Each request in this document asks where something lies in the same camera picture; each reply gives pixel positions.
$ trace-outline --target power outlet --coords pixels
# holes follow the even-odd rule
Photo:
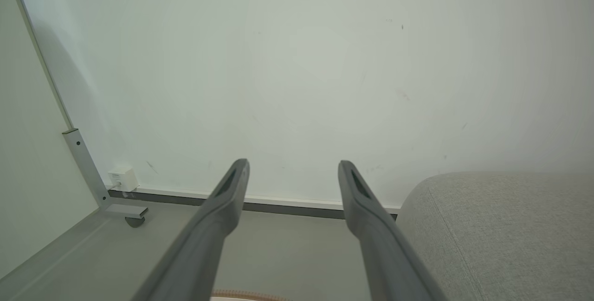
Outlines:
[[[110,174],[110,179],[114,185],[120,183],[119,187],[117,187],[120,191],[131,192],[139,185],[134,170],[130,167],[117,167],[108,174]]]

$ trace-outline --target sofa seam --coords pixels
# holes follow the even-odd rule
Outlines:
[[[483,300],[488,300],[484,296],[484,293],[482,291],[481,283],[478,282],[477,278],[475,277],[475,274],[473,273],[473,271],[471,269],[471,266],[469,265],[468,261],[466,260],[466,257],[464,256],[464,252],[460,248],[460,245],[458,245],[458,239],[456,238],[456,235],[452,232],[452,229],[450,228],[450,226],[446,222],[446,219],[444,218],[443,214],[441,213],[441,210],[440,210],[439,206],[435,202],[435,198],[433,198],[433,193],[431,193],[431,187],[430,186],[427,187],[427,192],[429,193],[429,197],[431,198],[431,202],[433,203],[433,206],[435,206],[435,209],[437,210],[437,213],[439,214],[439,217],[441,217],[441,221],[443,221],[443,223],[445,224],[445,227],[447,228],[448,234],[450,235],[450,237],[454,241],[454,245],[456,246],[456,250],[458,250],[458,253],[460,254],[460,257],[462,258],[462,261],[464,262],[464,265],[465,265],[468,273],[471,275],[471,280],[472,280],[473,288],[479,293],[479,295],[481,296],[481,298]]]

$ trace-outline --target white wall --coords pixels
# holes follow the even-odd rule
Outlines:
[[[97,208],[16,0],[0,0],[0,278]]]
[[[382,203],[462,170],[594,171],[592,0],[26,0],[95,162],[142,187]]]

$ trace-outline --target dark baseboard strip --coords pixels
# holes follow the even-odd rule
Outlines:
[[[165,202],[166,204],[179,204],[179,205],[191,205],[200,206],[206,199],[187,198],[187,197],[176,197],[172,195],[158,195],[151,193],[138,193],[138,192],[122,192],[110,190],[110,197],[123,198],[123,199],[134,199],[151,202]],[[252,202],[244,203],[244,211],[252,212],[265,212],[265,213],[276,213],[276,214],[289,214],[291,216],[306,216],[306,217],[321,217],[321,218],[337,218],[344,219],[344,212],[338,210],[326,210],[324,208],[309,208],[309,207],[293,207],[283,205],[267,205],[267,204],[254,204]],[[397,214],[391,214],[394,220],[396,220]]]

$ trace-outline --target baseboard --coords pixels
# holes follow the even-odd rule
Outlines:
[[[139,187],[132,192],[110,190],[110,196],[115,198],[196,206],[201,205],[209,195],[210,193],[206,192],[163,190],[148,187]],[[385,206],[384,209],[395,218],[400,210],[400,206]],[[344,219],[342,203],[336,201],[246,195],[244,200],[244,210]]]

